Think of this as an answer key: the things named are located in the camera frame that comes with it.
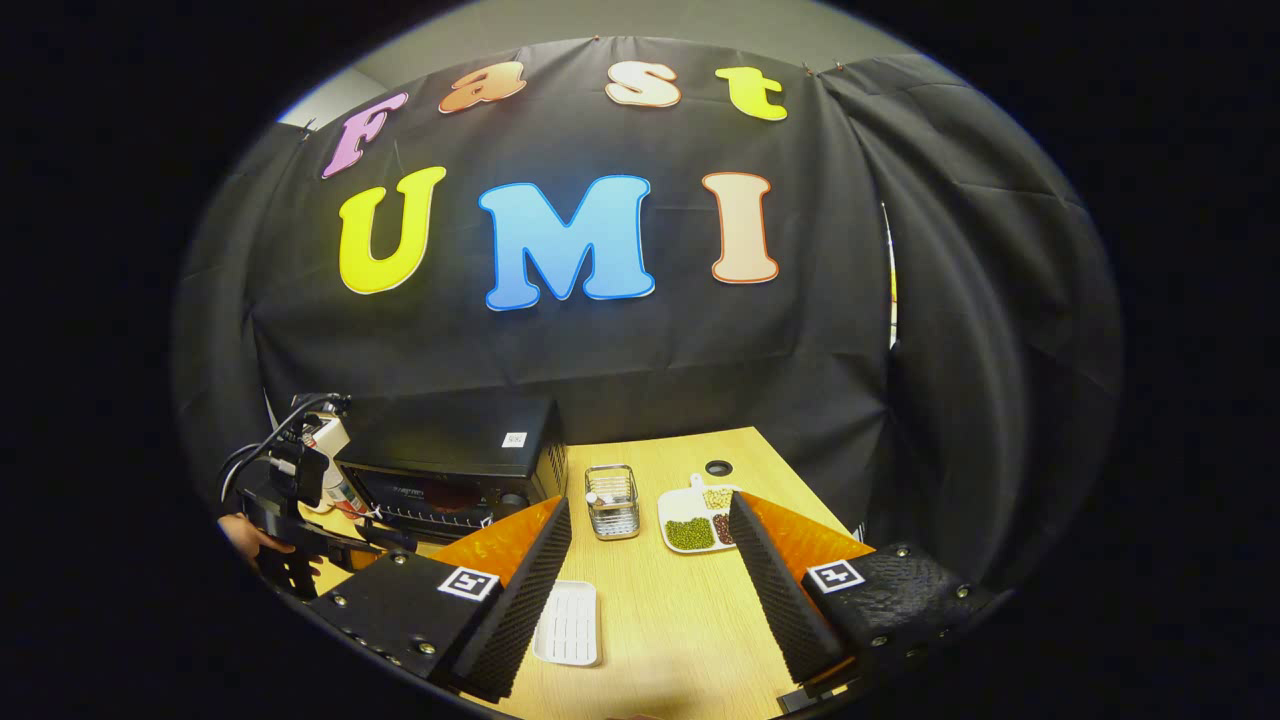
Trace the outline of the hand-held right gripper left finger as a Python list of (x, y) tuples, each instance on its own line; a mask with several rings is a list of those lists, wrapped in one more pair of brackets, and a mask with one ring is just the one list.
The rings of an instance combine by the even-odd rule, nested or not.
[(392, 551), (303, 606), (394, 671), (497, 703), (512, 692), (572, 541), (553, 496), (438, 550)]

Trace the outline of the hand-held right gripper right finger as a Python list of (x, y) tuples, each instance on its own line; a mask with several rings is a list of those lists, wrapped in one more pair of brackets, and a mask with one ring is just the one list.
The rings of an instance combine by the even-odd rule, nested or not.
[(742, 491), (728, 524), (788, 675), (812, 698), (864, 694), (919, 667), (998, 603), (913, 543), (876, 550)]

